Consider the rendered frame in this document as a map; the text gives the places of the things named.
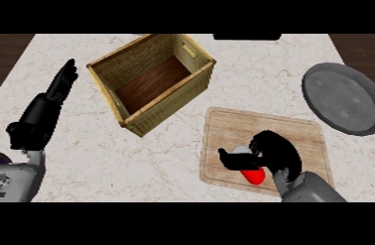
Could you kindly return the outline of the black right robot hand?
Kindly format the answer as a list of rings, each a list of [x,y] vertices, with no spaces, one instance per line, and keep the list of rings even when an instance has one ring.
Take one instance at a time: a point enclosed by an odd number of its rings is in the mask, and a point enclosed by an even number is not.
[[[250,153],[229,153],[219,149],[221,161],[231,171],[254,171],[266,167],[272,174],[288,170],[287,181],[302,173],[302,159],[290,140],[272,130],[260,132],[250,143]]]

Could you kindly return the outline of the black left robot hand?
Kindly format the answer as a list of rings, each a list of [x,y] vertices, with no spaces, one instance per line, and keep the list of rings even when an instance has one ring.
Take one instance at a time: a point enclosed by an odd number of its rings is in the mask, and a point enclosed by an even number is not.
[[[64,102],[79,79],[76,60],[63,66],[49,89],[34,97],[21,119],[8,125],[11,149],[40,151],[46,148],[58,125]]]

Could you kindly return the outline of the red can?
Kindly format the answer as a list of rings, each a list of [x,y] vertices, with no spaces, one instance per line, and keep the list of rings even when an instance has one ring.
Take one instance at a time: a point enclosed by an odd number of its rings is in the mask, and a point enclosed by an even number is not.
[[[247,146],[238,146],[235,150],[232,151],[234,154],[244,154],[250,153],[252,150]],[[260,185],[265,182],[266,179],[266,171],[263,167],[259,167],[256,170],[246,170],[241,171],[241,174],[244,175],[247,181],[253,185]]]

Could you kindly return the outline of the wooden cutting board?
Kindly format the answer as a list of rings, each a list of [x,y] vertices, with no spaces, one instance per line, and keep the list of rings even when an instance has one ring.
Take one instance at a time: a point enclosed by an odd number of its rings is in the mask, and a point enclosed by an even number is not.
[[[207,184],[281,195],[271,171],[266,171],[265,182],[253,185],[240,172],[225,168],[221,161],[219,149],[232,152],[238,146],[249,146],[254,136],[265,130],[277,132],[293,143],[302,158],[302,170],[316,173],[334,185],[319,124],[311,120],[221,107],[212,107],[206,115],[201,180]]]

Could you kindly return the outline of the square wicker basket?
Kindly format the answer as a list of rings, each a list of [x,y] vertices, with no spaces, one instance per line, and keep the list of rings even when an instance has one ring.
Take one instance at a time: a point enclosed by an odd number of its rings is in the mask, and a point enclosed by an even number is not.
[[[215,65],[185,34],[147,34],[89,63],[120,127],[145,136],[207,90]]]

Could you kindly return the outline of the dark grey round pan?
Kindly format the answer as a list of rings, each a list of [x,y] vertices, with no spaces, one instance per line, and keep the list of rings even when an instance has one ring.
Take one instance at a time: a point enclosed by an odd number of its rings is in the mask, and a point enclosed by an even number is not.
[[[375,135],[375,82],[350,66],[318,63],[302,78],[311,110],[347,135]]]

